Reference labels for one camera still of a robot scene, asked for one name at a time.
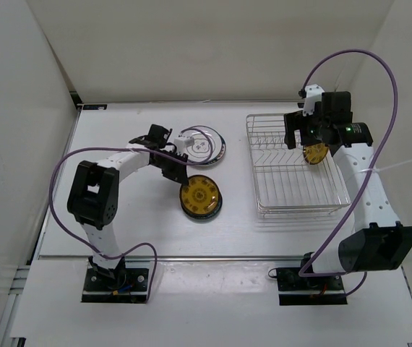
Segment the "yellow patterned plate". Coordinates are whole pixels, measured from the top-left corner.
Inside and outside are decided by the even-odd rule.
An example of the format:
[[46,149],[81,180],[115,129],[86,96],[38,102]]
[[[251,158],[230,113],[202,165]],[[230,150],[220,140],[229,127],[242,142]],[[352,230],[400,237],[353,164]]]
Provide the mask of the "yellow patterned plate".
[[329,147],[323,143],[303,147],[303,157],[309,165],[318,165],[321,163],[328,152]]
[[204,175],[193,175],[189,177],[189,183],[182,185],[179,191],[180,204],[194,213],[208,213],[222,197],[218,185]]

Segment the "light blue patterned plate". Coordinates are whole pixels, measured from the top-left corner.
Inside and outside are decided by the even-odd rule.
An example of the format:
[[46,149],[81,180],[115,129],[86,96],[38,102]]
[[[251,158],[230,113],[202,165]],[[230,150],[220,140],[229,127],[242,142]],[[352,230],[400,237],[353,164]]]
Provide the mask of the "light blue patterned plate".
[[216,206],[213,208],[211,212],[194,213],[191,210],[189,210],[183,202],[181,202],[181,209],[183,210],[185,215],[188,216],[189,218],[192,218],[193,220],[200,220],[200,221],[210,220],[210,219],[215,218],[219,214],[222,206],[223,206],[223,198],[220,197],[218,199],[218,203],[216,204]]

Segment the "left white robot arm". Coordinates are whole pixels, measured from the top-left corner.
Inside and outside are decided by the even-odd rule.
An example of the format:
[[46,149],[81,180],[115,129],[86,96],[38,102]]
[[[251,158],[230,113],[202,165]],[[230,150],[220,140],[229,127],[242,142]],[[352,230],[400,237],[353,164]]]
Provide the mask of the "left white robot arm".
[[98,162],[84,160],[77,166],[67,210],[84,229],[93,250],[90,264],[110,289],[121,288],[126,281],[124,256],[112,225],[120,183],[146,166],[159,168],[171,181],[188,183],[188,155],[184,151],[194,140],[181,134],[169,142],[170,135],[170,129],[153,124],[148,134],[132,139],[123,150]]

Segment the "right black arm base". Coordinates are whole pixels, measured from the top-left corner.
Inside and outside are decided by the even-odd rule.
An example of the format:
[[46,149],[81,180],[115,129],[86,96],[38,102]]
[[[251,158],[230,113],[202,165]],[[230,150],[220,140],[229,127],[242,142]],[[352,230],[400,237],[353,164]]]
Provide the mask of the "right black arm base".
[[302,278],[296,267],[274,267],[267,272],[267,276],[277,281],[280,306],[347,304],[346,292],[340,276]]

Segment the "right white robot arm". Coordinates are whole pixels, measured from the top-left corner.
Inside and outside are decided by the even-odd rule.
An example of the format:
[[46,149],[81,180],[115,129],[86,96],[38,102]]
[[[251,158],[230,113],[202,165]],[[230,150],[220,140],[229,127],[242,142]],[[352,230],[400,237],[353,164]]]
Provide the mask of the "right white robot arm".
[[354,221],[349,235],[334,242],[330,237],[314,253],[305,255],[299,280],[310,289],[328,276],[396,270],[412,248],[412,226],[405,226],[388,201],[375,160],[379,148],[365,123],[353,122],[351,94],[326,92],[319,85],[301,91],[304,106],[284,116],[285,143],[296,146],[295,133],[307,153],[316,146],[329,150],[340,169],[351,201],[340,224]]

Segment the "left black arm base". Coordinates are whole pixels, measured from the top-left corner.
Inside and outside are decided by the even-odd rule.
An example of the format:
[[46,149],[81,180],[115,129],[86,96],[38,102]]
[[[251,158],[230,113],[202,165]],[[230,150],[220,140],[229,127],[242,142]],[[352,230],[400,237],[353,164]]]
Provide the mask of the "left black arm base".
[[148,294],[146,267],[128,267],[121,258],[115,268],[106,269],[88,259],[81,302],[93,304],[145,304]]

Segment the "left dark label sticker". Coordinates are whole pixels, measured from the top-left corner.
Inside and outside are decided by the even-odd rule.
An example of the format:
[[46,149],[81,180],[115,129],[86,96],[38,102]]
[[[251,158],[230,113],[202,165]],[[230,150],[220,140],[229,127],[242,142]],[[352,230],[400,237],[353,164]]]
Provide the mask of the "left dark label sticker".
[[108,107],[107,104],[92,104],[92,105],[84,105],[82,107],[83,111],[104,111]]

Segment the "aluminium table rail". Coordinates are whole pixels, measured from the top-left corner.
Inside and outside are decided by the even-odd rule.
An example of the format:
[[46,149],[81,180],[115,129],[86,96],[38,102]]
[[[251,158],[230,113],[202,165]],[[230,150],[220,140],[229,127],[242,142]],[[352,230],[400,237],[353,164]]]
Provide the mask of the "aluminium table rail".
[[[75,256],[42,256],[38,257],[39,260],[86,260],[87,255],[75,255]],[[274,261],[274,262],[299,262],[303,259],[302,256],[158,256],[158,261],[161,262],[233,262],[233,261]]]

